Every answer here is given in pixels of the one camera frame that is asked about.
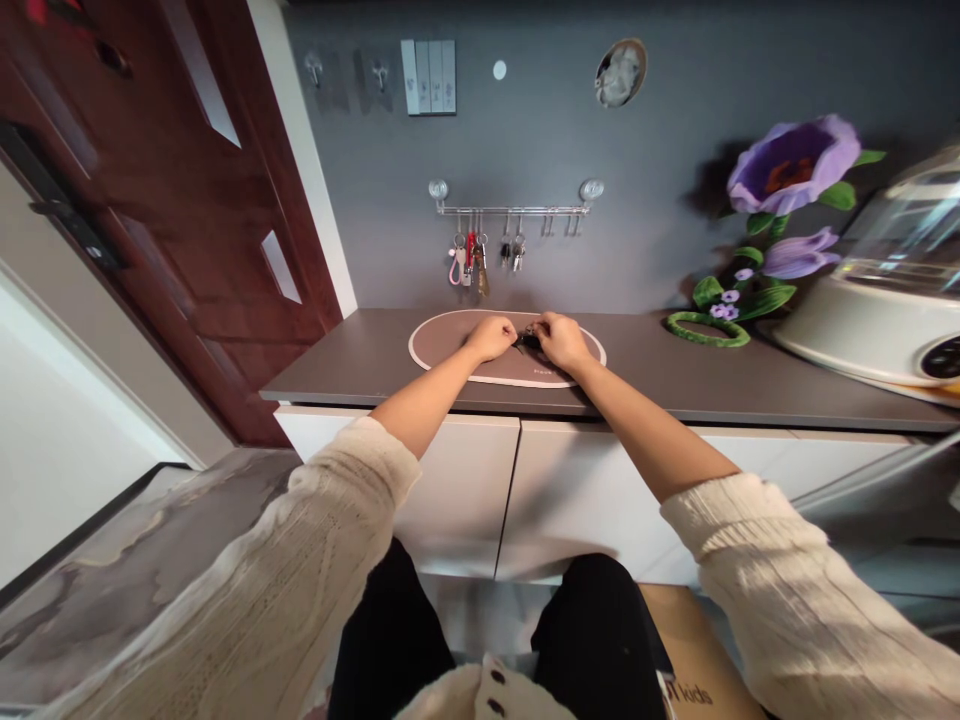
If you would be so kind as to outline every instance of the cardboard box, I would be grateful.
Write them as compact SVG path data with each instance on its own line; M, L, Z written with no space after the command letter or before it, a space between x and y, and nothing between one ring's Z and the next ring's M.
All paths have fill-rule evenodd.
M640 585L640 591L673 663L677 679L667 691L677 718L766 720L690 589Z

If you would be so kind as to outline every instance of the hand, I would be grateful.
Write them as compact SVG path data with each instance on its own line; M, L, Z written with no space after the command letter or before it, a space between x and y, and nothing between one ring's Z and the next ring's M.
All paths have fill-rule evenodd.
M484 318L470 333L464 349L476 354L478 362L494 360L517 341L517 329L501 315Z
M580 326L573 318L552 312L544 313L533 321L533 331L550 362L571 375L596 362L587 349Z

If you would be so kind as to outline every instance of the flower decoration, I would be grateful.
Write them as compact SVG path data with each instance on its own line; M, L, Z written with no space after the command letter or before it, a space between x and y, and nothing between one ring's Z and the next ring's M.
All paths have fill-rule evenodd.
M787 215L814 202L860 157L853 125L837 115L779 123L740 155L727 182L737 212Z
M840 262L836 253L821 252L837 242L838 237L825 227L816 235L781 240L767 250L763 274L778 280L793 280L816 272L824 265Z
M673 313L664 320L667 329L701 345L740 347L749 342L749 334L736 322L766 315L788 302L797 288L784 281L840 261L838 254L824 252L837 242L829 227L783 240L790 214L812 202L852 210L856 191L843 180L844 174L885 155L863 150L853 126L837 115L775 125L740 155L727 181L731 208L749 213L747 235L759 239L737 248L718 277L697 283L693 302L699 312ZM681 322L711 325L729 337L704 335Z

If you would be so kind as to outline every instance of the white switch panel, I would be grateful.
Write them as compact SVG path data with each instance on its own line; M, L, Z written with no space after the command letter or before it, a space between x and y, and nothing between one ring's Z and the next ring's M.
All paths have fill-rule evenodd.
M407 95L407 115L420 114L420 91L417 89L417 49L413 40L400 41L403 60L403 90Z
M457 46L453 40L443 41L443 111L457 112Z
M417 90L420 114L430 112L430 44L416 43L417 54Z
M456 43L401 40L400 56L407 115L456 115Z

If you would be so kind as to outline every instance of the dark gray countertop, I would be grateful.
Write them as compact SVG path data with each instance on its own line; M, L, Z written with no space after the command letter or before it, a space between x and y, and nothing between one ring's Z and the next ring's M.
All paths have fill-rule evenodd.
M423 370L407 341L436 310L358 310L260 395L267 400L375 407ZM944 433L960 413L850 380L761 338L707 348L646 315L574 314L607 351L607 365L684 422ZM597 416L579 388L467 383L454 410L502 415Z

